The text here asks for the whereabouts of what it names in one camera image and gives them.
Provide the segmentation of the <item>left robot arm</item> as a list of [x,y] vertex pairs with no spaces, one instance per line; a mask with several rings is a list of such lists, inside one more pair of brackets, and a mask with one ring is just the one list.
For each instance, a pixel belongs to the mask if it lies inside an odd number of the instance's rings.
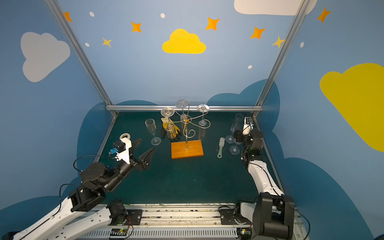
[[118,185],[136,169],[147,170],[156,151],[151,148],[138,159],[133,155],[141,139],[132,142],[122,138],[114,143],[112,154],[117,165],[109,168],[101,162],[92,163],[81,171],[81,184],[60,204],[20,232],[9,232],[4,240],[75,240],[92,230],[110,224],[131,224],[130,217],[122,201],[116,200],[96,213],[82,216],[106,199],[106,193],[114,191]]

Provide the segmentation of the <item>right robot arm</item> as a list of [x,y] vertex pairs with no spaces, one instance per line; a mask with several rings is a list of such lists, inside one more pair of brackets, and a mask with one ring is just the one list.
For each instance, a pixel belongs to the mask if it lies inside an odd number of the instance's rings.
[[250,225],[250,230],[240,234],[241,238],[247,240],[256,236],[276,240],[292,239],[294,218],[298,211],[293,198],[280,190],[267,164],[262,160],[263,133],[257,129],[251,129],[247,134],[242,130],[236,130],[234,137],[244,146],[241,160],[253,178],[259,194],[252,203],[240,202],[234,207],[219,207],[221,224]]

